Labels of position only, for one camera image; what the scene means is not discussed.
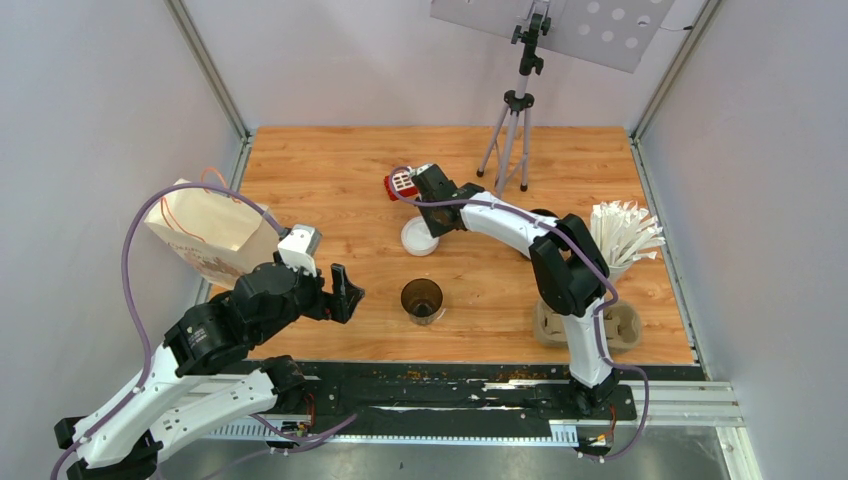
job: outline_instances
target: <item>gray wall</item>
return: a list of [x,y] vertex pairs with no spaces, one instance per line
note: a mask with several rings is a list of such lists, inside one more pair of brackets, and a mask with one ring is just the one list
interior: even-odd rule
[[845,478],[848,3],[723,3],[646,163],[764,477]]
[[[0,477],[46,478],[53,424],[140,368],[119,258],[141,202],[237,142],[161,1],[0,7]],[[154,341],[198,277],[152,233],[131,254]]]
[[[662,1],[674,1],[669,28],[689,25],[704,3]],[[186,1],[251,127],[494,123],[521,45],[431,19],[429,3]],[[685,35],[657,32],[632,75],[540,53],[534,122],[633,127]]]

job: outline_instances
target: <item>white lid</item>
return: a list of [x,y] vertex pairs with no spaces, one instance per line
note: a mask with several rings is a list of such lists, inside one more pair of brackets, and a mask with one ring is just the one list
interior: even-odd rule
[[416,257],[430,255],[439,246],[439,239],[430,235],[424,217],[415,217],[406,222],[400,232],[400,240],[403,242],[403,248]]

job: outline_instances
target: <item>tripod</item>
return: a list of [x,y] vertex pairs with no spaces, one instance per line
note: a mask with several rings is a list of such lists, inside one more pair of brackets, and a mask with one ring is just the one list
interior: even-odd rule
[[[512,43],[516,44],[519,40],[524,44],[524,53],[521,56],[521,64],[518,67],[518,88],[509,90],[504,93],[504,106],[501,109],[497,123],[495,123],[492,138],[489,140],[489,146],[486,148],[486,154],[483,155],[483,162],[480,168],[477,169],[477,176],[482,177],[486,170],[486,163],[489,162],[489,157],[492,156],[492,150],[498,146],[498,134],[506,120],[507,111],[509,115],[509,127],[506,133],[506,144],[504,145],[503,153],[498,153],[498,175],[495,177],[495,196],[501,198],[503,196],[506,184],[521,168],[521,191],[527,191],[527,158],[530,155],[530,129],[532,123],[530,121],[530,108],[533,106],[535,99],[533,95],[527,93],[527,82],[530,80],[530,74],[536,70],[536,75],[542,73],[544,60],[536,56],[536,46],[539,43],[539,33],[547,35],[551,28],[551,19],[547,15],[533,13],[530,18],[530,26],[526,31],[521,31],[521,25],[515,26],[515,31],[512,34]],[[518,117],[524,112],[524,154],[521,156],[521,161],[515,166],[512,172],[507,175],[509,169],[509,156],[512,152],[512,144],[515,141],[515,132],[518,129]]]

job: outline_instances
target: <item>wooden table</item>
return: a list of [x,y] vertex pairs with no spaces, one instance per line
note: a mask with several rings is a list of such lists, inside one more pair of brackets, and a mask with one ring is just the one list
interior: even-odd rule
[[[452,232],[430,256],[413,257],[400,242],[414,207],[389,201],[383,177],[398,165],[439,164],[457,185],[493,188],[497,160],[474,174],[489,132],[483,127],[261,128],[242,192],[271,206],[283,225],[313,225],[324,235],[316,261],[345,265],[367,294],[347,325],[302,318],[254,358],[302,360],[567,362],[568,351],[540,345],[531,318],[539,294],[530,262],[481,234]],[[520,158],[516,142],[513,159]],[[592,205],[634,200],[642,188],[621,128],[533,130],[530,189],[518,180],[504,200],[525,209],[569,212],[588,222]],[[400,292],[412,279],[438,283],[444,316],[427,327],[409,321]],[[665,265],[637,263],[620,280],[621,298],[642,317],[643,343],[617,360],[691,364],[692,355]]]

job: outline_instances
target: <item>white paper bag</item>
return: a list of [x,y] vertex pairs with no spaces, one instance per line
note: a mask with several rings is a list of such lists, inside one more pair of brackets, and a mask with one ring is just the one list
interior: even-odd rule
[[277,232],[248,205],[200,188],[177,190],[165,199],[144,223],[209,282],[232,289],[238,277],[273,261]]

